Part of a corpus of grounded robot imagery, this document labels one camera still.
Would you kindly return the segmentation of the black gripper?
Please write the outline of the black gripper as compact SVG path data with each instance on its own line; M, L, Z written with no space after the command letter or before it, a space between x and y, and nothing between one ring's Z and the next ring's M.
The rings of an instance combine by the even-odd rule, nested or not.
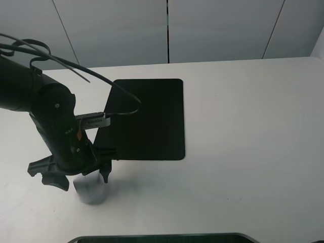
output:
M30 176L41 173L43 185L68 191L66 176L87 175L99 170L104 183L108 183L115 148L94 146L75 116L51 120L30 117L51 152L50 156L29 164Z

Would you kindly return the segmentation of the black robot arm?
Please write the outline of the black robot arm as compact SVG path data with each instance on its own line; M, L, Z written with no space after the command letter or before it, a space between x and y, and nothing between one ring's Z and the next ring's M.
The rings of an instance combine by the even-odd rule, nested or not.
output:
M99 171L105 183L112 170L114 148L95 147L86 130L110 125L103 112L75 115L75 94L40 70L1 57L1 108L28 112L51 155L28 165L42 183L69 189L67 176Z

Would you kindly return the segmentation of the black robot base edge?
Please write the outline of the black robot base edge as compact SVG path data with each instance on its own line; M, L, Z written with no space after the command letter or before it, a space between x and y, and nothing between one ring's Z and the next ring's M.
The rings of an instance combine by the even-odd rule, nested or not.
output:
M69 242L258 242L241 233L81 236Z

